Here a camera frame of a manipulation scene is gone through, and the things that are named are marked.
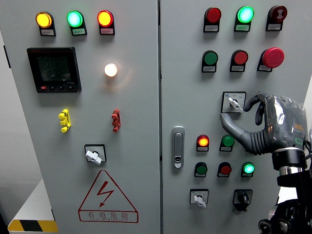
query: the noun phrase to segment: meter display screen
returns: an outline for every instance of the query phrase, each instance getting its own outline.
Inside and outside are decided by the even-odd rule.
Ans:
[[[68,61],[63,57],[37,57],[43,81],[70,81]]]
[[[38,93],[79,93],[74,47],[28,48],[27,54]]]

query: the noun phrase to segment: green indicator light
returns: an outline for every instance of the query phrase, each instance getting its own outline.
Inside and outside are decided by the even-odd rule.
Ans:
[[[82,25],[82,14],[78,11],[71,11],[67,15],[67,22],[70,26],[77,28]]]
[[[303,140],[300,138],[296,138],[295,139],[296,143],[298,143],[299,145],[303,145]]]
[[[200,174],[200,175],[203,175],[203,174],[205,174],[207,172],[207,168],[204,167],[204,166],[200,166],[196,170],[197,170],[197,173]]]
[[[250,6],[243,6],[237,13],[237,18],[241,23],[249,23],[254,17],[254,10]]]
[[[247,162],[243,165],[243,170],[247,174],[253,173],[254,172],[254,165],[250,162]]]
[[[217,62],[217,60],[218,60],[218,56],[214,52],[208,52],[205,55],[205,63],[207,63],[208,65],[215,64],[215,62]]]
[[[221,141],[225,147],[231,147],[234,145],[234,139],[231,136],[224,136]]]

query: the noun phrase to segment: warning sign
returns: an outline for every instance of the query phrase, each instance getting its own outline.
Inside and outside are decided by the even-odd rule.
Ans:
[[[93,182],[79,210],[82,222],[138,223],[138,212],[105,170]]]

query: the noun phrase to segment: electrical control cabinet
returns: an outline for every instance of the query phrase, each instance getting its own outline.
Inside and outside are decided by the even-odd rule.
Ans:
[[[266,31],[268,12],[276,5],[287,9],[283,28]],[[254,14],[249,15],[250,8],[243,6],[250,6]],[[221,12],[215,17],[219,19],[214,24],[218,32],[203,32],[205,13],[210,8]],[[279,172],[273,169],[270,154],[254,156],[245,152],[238,142],[225,140],[227,132],[220,121],[222,105],[227,105],[224,112],[230,112],[234,123],[247,131],[259,131],[264,124],[256,126],[254,123],[257,106],[240,113],[229,101],[223,103],[223,94],[246,92],[247,102],[262,91],[304,102],[312,74],[312,22],[308,20],[312,2],[161,0],[160,9],[164,233],[259,233],[258,222],[268,218],[277,201]],[[236,16],[242,13],[238,13],[239,9],[247,10],[241,18],[253,16],[252,21],[238,22]],[[279,14],[276,17],[285,17],[283,12]],[[266,72],[271,70],[268,67],[257,71],[262,53],[273,47],[284,52],[283,62],[272,72]],[[237,50],[246,53],[232,57]],[[202,72],[203,62],[216,62],[213,57],[203,60],[207,51],[217,53],[215,72]],[[274,55],[277,65],[282,61],[280,55]],[[243,72],[230,71],[234,62],[237,69],[244,66],[239,70]],[[231,98],[243,108],[242,96]],[[172,167],[171,162],[172,130],[176,126],[185,131],[182,168]],[[196,151],[196,139],[200,135],[209,138],[207,152]],[[207,165],[205,177],[194,176],[199,162]],[[224,162],[227,166],[219,168]],[[209,191],[206,209],[195,202],[190,204],[190,191],[194,190]],[[246,211],[238,211],[233,205],[235,190],[252,190],[252,198],[248,194],[246,200],[238,199],[249,204]]]
[[[2,0],[0,28],[59,233],[160,233],[157,0]],[[33,79],[27,49],[63,47],[75,93],[56,92],[74,83],[66,56],[33,58]]]

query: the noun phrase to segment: robotic hand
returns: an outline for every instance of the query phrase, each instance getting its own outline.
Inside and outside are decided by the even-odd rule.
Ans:
[[[260,155],[276,150],[295,147],[303,150],[307,137],[306,112],[300,105],[287,97],[269,96],[258,92],[245,105],[244,111],[260,102],[255,116],[256,125],[263,120],[265,127],[260,132],[247,132],[236,126],[231,117],[221,113],[222,127],[233,136],[247,152]]]
[[[298,197],[276,205],[271,219],[259,222],[259,231],[261,234],[312,234],[312,170],[305,171],[306,160],[311,157],[312,150],[306,140],[306,112],[294,100],[262,92],[246,103],[244,111],[250,111],[259,102],[255,123],[260,125],[264,115],[265,126],[262,131],[247,132],[236,126],[226,113],[221,113],[222,127],[247,152],[254,155],[272,153],[273,167],[280,172],[278,185],[295,187]],[[304,146],[310,153],[307,157]]]

